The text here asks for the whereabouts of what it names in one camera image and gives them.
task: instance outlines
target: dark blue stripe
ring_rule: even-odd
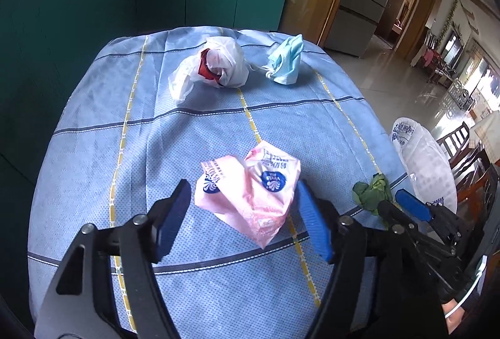
[[[206,41],[204,41],[203,43],[201,43],[201,44],[199,44],[197,46],[193,46],[193,47],[173,48],[172,50],[165,50],[165,51],[144,51],[144,55],[167,54],[167,53],[174,53],[174,52],[177,52],[177,51],[194,50],[196,48],[199,48],[199,47],[203,46],[205,43],[206,43]],[[243,45],[241,45],[241,47],[251,47],[251,46],[253,46],[253,47],[271,48],[271,47],[273,47],[276,44],[278,44],[278,43],[275,41],[271,45],[265,45],[265,44],[243,44]],[[303,53],[315,53],[315,54],[328,55],[325,52],[321,52],[321,51],[308,51],[308,50],[304,50]],[[106,57],[129,57],[131,55],[141,55],[141,54],[142,54],[142,50],[132,51],[130,53],[111,53],[111,54],[102,55],[101,57],[96,58],[94,61],[99,61],[99,60],[101,60],[103,58],[106,58]]]
[[[297,239],[299,241],[308,238],[309,234],[307,232],[302,232],[297,235]],[[283,239],[280,242],[269,244],[264,249],[254,249],[248,252],[233,254],[232,256],[220,257],[205,262],[194,262],[194,263],[176,264],[174,266],[153,267],[153,271],[155,274],[157,273],[177,274],[181,272],[193,272],[196,271],[197,268],[206,268],[206,267],[217,268],[217,267],[229,266],[234,262],[246,262],[255,257],[266,256],[269,252],[277,252],[283,250],[285,246],[289,246],[290,244],[293,244],[293,238],[291,237]],[[51,265],[54,267],[59,266],[61,264],[61,260],[55,260],[53,258],[41,256],[39,254],[35,254],[32,252],[28,252],[28,256],[32,257],[31,260],[35,259],[40,262],[51,263]],[[114,267],[111,267],[111,272],[115,273],[116,269]]]
[[[342,97],[337,99],[337,102],[346,102],[349,100],[358,100],[362,101],[364,100],[363,97],[360,98],[354,98],[354,97]],[[296,102],[274,102],[274,103],[265,103],[262,105],[255,105],[254,107],[248,107],[247,109],[251,112],[255,110],[262,110],[262,109],[271,109],[271,108],[277,108],[277,107],[289,107],[289,106],[299,106],[299,105],[305,105],[308,103],[334,103],[331,99],[304,99]],[[194,110],[194,109],[189,109],[189,108],[175,108],[172,110],[169,110],[168,112],[162,113],[156,117],[152,118],[145,118],[145,119],[136,119],[136,120],[129,120],[127,122],[128,126],[134,126],[137,124],[148,124],[152,123],[155,120],[158,120],[160,118],[168,117],[170,115],[173,115],[174,113],[183,113],[186,115],[190,116],[209,116],[209,115],[224,115],[224,114],[231,114],[231,113],[243,113],[244,108],[234,108],[234,109],[218,109],[218,110],[207,110],[207,111],[201,111],[201,110]],[[88,132],[90,130],[99,130],[99,129],[106,129],[110,127],[122,127],[123,122],[113,122],[113,123],[105,123],[105,124],[99,124],[99,125],[94,125],[94,126],[88,126],[88,127],[68,127],[65,129],[60,129],[56,130],[53,133],[53,136],[56,136],[57,134],[61,133],[66,133],[66,132]]]

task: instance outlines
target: window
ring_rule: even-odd
[[[479,80],[477,89],[483,95],[484,99],[486,99],[489,108],[492,111],[498,110],[500,105],[500,77],[491,67],[488,68],[486,74]]]
[[[449,35],[448,42],[446,43],[446,46],[441,53],[441,57],[446,64],[453,68],[456,61],[458,60],[458,57],[460,56],[460,53],[462,52],[462,49],[463,46],[462,43],[460,43],[460,38],[454,32],[454,30],[452,30],[451,34]]]

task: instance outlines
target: cable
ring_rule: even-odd
[[[465,300],[469,298],[472,291],[474,291],[474,288],[476,288],[477,284],[479,283],[479,280],[481,279],[481,276],[483,275],[484,270],[486,269],[487,259],[488,258],[486,256],[482,257],[481,263],[479,263],[479,265],[477,266],[476,279],[474,280],[474,283],[472,284],[471,288],[469,288],[465,296],[463,296],[463,298],[460,300],[460,302],[457,305],[455,305],[454,308],[444,316],[445,319],[448,319],[456,310],[458,310],[458,308],[465,302]]]

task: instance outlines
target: table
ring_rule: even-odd
[[[244,157],[262,139],[298,158],[301,177],[314,192],[365,226],[383,227],[354,203],[355,182],[369,182],[381,171],[394,192],[413,192],[369,104],[309,42],[294,85],[252,71],[241,89],[199,83],[174,106],[168,76],[203,50],[207,37],[218,35],[233,37],[257,65],[287,38],[209,26],[120,38],[98,54],[74,90],[33,199],[28,266],[35,316],[57,262],[84,223],[120,225],[170,196],[181,178],[194,187],[201,161]],[[367,320],[374,267],[366,262],[356,325]],[[119,259],[112,269],[119,318],[130,329]],[[181,337],[221,339],[304,337],[331,270],[314,252],[293,205],[290,220],[262,250],[193,203],[171,254],[154,268]]]

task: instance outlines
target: metal screw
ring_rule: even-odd
[[[92,232],[94,229],[94,225],[91,224],[91,223],[86,223],[85,225],[82,226],[82,229],[80,229],[82,231],[83,234],[87,234],[87,233],[90,233]]]
[[[404,233],[404,227],[402,227],[399,224],[393,225],[392,230],[395,234],[403,234]]]
[[[139,215],[136,215],[133,217],[132,222],[134,225],[142,225],[144,222],[148,220],[147,215],[144,215],[143,213],[140,213]]]
[[[338,218],[338,221],[340,222],[341,225],[344,225],[344,226],[349,226],[349,225],[352,225],[354,223],[353,219],[351,217],[348,217],[348,216],[340,217],[340,218]]]

